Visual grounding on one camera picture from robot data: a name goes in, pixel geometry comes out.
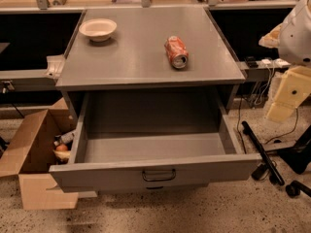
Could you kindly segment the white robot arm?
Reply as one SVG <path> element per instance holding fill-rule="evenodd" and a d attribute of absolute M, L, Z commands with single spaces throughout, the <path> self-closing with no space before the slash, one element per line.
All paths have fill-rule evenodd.
<path fill-rule="evenodd" d="M 291 64 L 271 82 L 265 117 L 283 122 L 311 94 L 311 0 L 299 0 L 282 23 L 259 40 Z"/>

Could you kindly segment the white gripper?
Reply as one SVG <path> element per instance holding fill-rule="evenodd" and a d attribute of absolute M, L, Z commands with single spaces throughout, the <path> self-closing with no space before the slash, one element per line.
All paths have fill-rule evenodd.
<path fill-rule="evenodd" d="M 267 110 L 266 117 L 274 122 L 287 120 L 311 94 L 311 69 L 296 66 L 281 76 L 281 82 L 275 95 L 275 103 Z"/>

